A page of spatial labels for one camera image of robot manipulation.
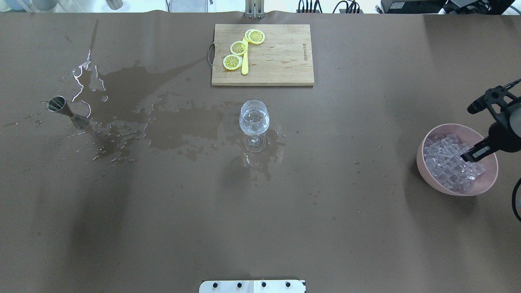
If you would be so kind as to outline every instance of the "metal jigger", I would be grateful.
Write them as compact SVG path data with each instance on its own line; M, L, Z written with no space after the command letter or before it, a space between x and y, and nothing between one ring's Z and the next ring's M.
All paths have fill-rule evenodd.
M69 105L65 102L65 98L62 96L56 96L49 101L47 108L51 112L60 113L63 115L69 116L70 120L74 127L78 129L82 129L83 127L89 124L89 120L87 118L74 114L71 112Z

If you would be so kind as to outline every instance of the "cutting board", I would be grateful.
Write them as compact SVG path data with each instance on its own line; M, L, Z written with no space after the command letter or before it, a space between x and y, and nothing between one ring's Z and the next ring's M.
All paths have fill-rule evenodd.
M248 44L249 70L226 70L222 60L230 45L242 41L248 29L259 29L266 38ZM313 56L309 25L215 25L214 86L313 86Z

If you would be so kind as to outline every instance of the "glass stem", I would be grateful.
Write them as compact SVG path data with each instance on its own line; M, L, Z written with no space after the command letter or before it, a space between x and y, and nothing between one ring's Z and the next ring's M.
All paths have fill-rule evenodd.
M251 138L250 138L250 145L253 146L253 147L258 147L260 141L261 141L261 140L259 139L259 136L251 137Z

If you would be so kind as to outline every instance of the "glass base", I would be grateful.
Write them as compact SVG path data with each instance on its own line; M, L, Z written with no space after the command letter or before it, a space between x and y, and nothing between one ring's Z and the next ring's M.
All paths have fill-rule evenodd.
M263 133L257 137L258 141L255 141L253 137L245 137L244 138L244 146L246 150L250 153L260 153L263 149L266 148L268 144L268 140L266 139L266 135Z

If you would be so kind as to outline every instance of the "white metal plate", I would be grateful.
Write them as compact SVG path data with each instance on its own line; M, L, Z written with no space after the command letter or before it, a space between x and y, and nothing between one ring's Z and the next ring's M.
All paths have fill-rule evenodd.
M305 280L214 280L204 281L199 293L305 293L305 284Z

